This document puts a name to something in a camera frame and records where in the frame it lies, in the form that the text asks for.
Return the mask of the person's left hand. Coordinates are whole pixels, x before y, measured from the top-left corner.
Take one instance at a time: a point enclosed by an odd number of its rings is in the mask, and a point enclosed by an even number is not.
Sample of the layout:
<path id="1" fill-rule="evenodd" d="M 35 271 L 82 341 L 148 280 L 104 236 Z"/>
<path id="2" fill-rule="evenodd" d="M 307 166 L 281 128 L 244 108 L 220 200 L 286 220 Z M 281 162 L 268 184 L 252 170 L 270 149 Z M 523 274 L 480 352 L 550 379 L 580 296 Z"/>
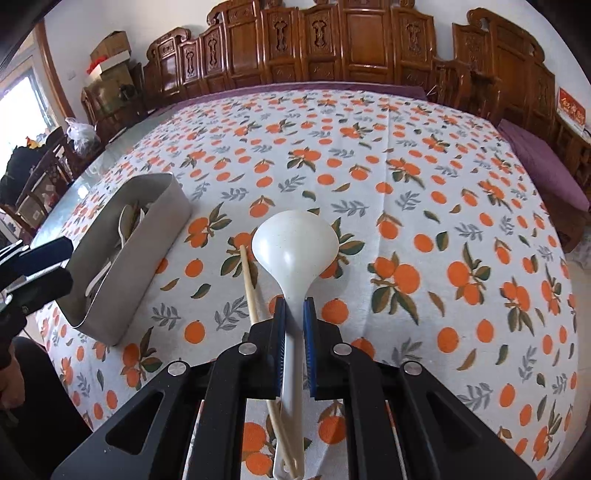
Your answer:
<path id="1" fill-rule="evenodd" d="M 7 367 L 0 371 L 1 407 L 10 410 L 21 406 L 25 400 L 25 384 L 20 365 L 14 356 Z"/>

